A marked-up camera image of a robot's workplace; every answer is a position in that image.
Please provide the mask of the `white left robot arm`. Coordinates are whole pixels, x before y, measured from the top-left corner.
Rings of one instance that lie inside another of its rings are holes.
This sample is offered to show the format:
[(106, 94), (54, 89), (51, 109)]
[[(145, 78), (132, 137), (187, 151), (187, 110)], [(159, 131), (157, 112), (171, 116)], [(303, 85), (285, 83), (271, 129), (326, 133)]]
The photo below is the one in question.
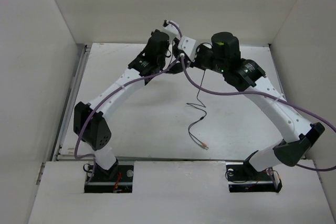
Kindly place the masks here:
[(91, 148), (88, 156), (105, 180), (114, 179), (118, 172), (118, 160), (109, 143), (112, 132), (108, 120), (132, 94), (163, 72), (169, 46), (166, 31), (153, 31), (144, 49), (118, 80), (90, 102), (78, 102), (74, 108), (73, 131), (77, 141)]

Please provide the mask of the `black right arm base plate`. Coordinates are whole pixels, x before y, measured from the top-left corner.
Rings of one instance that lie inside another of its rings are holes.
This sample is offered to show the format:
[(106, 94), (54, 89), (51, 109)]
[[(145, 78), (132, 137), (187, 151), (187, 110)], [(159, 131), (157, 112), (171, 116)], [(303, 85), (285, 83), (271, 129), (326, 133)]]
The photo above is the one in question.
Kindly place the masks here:
[(261, 172), (247, 172), (243, 163), (227, 163), (225, 178), (230, 193), (279, 193), (282, 180), (272, 167)]

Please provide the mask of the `black headset with microphone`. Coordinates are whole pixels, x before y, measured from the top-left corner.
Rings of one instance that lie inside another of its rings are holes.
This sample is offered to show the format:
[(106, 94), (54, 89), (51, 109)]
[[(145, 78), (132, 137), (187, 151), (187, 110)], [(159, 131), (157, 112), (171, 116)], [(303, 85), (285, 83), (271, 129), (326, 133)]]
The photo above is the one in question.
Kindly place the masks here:
[(167, 74), (179, 74), (183, 72), (182, 63), (179, 61), (175, 63), (166, 73)]

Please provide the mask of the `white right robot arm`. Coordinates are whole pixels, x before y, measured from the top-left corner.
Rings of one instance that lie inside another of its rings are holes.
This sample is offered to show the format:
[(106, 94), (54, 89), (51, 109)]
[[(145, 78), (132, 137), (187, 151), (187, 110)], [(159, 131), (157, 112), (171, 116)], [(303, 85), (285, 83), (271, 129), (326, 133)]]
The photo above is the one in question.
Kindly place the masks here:
[(198, 44), (192, 65), (220, 73), (226, 83), (258, 106), (280, 132), (281, 140), (244, 160), (243, 172), (250, 179), (278, 164), (297, 165), (325, 131), (321, 123), (311, 123), (286, 104), (260, 65), (241, 57), (239, 40), (232, 33), (214, 34), (209, 47)]

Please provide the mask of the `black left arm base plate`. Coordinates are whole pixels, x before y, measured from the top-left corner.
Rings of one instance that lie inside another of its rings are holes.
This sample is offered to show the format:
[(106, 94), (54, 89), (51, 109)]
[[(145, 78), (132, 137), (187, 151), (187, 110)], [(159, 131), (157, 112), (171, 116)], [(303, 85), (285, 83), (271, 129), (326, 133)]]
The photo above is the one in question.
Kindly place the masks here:
[(133, 164), (121, 164), (118, 166), (116, 173), (109, 178), (97, 166), (92, 175), (93, 165), (84, 164), (83, 170), (86, 172), (84, 193), (88, 194), (128, 194), (133, 191)]

